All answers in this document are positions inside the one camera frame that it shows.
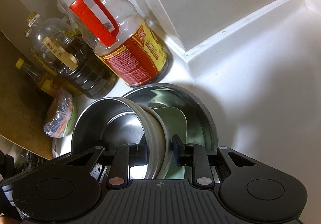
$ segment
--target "large clear plastic bottle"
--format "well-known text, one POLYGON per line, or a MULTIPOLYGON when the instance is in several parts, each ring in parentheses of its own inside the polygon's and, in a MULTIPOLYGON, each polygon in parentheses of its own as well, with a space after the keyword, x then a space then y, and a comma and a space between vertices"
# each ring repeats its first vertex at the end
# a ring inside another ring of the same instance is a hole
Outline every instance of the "large clear plastic bottle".
POLYGON ((33 52, 47 67, 91 99, 110 92, 116 75, 70 25, 59 18, 43 20, 37 13, 30 15, 27 23, 33 52))
POLYGON ((95 54, 130 86, 158 82, 167 53, 128 0, 58 0, 95 54))

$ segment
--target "silver screw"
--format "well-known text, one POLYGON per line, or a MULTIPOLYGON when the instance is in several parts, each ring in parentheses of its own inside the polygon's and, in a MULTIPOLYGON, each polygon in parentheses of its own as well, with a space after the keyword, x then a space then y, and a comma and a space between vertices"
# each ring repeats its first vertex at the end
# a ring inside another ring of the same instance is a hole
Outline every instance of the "silver screw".
POLYGON ((210 185, 213 181, 207 177, 201 177, 196 180, 196 182, 200 185, 210 185))
POLYGON ((114 178, 111 178, 110 180, 109 180, 109 183, 111 184, 111 185, 121 185, 121 184, 123 184, 125 181, 124 181, 124 179, 123 178, 119 178, 119 177, 114 177, 114 178))

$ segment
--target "wooden panel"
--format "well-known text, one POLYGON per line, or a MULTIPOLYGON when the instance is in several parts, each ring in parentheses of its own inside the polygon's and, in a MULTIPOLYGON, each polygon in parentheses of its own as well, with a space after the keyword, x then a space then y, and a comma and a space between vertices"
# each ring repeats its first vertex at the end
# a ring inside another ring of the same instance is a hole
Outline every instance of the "wooden panel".
POLYGON ((52 159, 52 138, 42 130, 50 97, 37 89, 29 75, 18 70, 26 59, 0 33, 0 134, 11 142, 46 159, 52 159))

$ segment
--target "colorful item in plastic bag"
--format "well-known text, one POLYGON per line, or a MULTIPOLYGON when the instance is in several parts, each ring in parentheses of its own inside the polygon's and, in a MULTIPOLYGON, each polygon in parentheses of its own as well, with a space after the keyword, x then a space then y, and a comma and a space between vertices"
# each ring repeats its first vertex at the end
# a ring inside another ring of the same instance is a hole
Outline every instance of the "colorful item in plastic bag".
POLYGON ((72 95, 61 88, 48 110, 43 130, 53 138, 65 137, 73 129, 76 117, 72 95))

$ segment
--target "bottle handle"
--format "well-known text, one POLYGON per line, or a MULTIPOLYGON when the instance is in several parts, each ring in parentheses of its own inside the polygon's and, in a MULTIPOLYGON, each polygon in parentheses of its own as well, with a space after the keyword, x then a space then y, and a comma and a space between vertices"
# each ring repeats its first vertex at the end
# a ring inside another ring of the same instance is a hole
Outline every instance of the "bottle handle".
POLYGON ((105 46, 111 46, 116 42, 116 37, 119 33, 119 25, 100 0, 93 1, 110 20, 114 26, 113 31, 109 32, 109 30, 98 19, 98 17, 96 17, 83 0, 75 0, 75 2, 70 5, 69 9, 76 14, 81 22, 99 39, 101 43, 105 46))

